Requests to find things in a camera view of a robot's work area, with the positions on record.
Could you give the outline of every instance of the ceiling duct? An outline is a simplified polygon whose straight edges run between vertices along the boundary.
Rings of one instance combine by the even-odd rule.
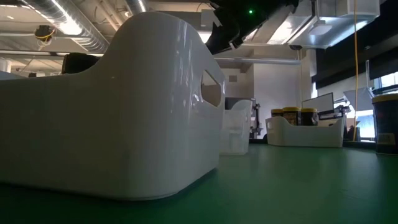
[[[126,0],[126,3],[132,15],[148,11],[146,0]]]
[[[73,41],[87,51],[104,52],[108,48],[109,42],[71,0],[22,1],[64,34],[85,37]]]

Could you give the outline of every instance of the jar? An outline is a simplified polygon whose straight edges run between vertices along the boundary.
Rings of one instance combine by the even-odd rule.
[[[377,152],[398,154],[398,94],[372,99],[376,117]]]
[[[301,125],[301,112],[298,107],[285,107],[283,109],[284,118],[291,125]]]
[[[284,116],[284,111],[282,109],[272,109],[271,117]]]
[[[304,126],[318,126],[318,111],[315,108],[301,109],[301,123]]]

